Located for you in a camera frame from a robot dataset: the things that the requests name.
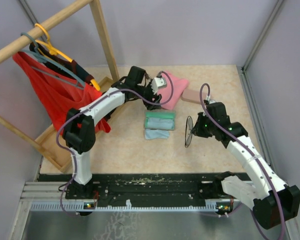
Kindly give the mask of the thin wire-frame sunglasses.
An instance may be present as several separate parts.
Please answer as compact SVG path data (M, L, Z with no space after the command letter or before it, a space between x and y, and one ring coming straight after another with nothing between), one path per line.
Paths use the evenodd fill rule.
M188 148L192 142L193 137L193 118L188 116L185 124L184 146Z

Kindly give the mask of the large light blue cloth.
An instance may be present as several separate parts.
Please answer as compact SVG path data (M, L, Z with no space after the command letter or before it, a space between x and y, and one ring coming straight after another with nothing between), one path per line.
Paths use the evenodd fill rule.
M156 130L174 130L175 122L173 119L149 117L147 120L147 128Z

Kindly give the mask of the grey glasses case green lining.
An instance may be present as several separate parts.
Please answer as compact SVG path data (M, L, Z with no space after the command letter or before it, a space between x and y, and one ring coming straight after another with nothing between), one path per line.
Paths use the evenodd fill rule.
M144 113L144 128L150 130L173 131L176 113L168 110L147 110Z

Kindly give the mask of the small light blue cloth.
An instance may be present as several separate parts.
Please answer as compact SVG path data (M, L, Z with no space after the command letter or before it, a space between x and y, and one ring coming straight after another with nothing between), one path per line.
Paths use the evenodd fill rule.
M145 129L144 136L146 140L168 139L170 137L170 133L167 130Z

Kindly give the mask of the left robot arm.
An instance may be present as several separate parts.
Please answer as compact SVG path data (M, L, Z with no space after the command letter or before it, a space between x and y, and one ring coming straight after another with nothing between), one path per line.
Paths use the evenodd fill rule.
M147 109L160 108L162 96L158 91L166 86L167 81L160 73L150 78L144 69L132 66L127 76L113 83L97 100L68 111L62 138L71 153L72 177L78 184L78 195L87 199L94 192L94 186L89 183L92 179L90 150L96 142L97 124L129 101L141 99Z

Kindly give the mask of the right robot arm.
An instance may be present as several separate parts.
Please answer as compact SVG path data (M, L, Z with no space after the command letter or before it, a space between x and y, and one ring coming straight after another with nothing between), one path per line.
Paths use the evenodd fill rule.
M205 101L205 111L190 129L191 136L214 137L241 164L252 185L227 171L217 176L213 192L219 198L233 196L246 205L261 227L269 230L298 215L300 189L289 186L256 150L247 130L231 122L222 102Z

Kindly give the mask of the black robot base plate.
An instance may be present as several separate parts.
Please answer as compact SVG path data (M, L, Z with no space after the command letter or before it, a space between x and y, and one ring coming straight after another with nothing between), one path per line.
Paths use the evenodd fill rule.
M40 174L61 194L54 209L77 212L206 212L229 216L243 206L215 186L217 173L93 174L87 186L70 174Z

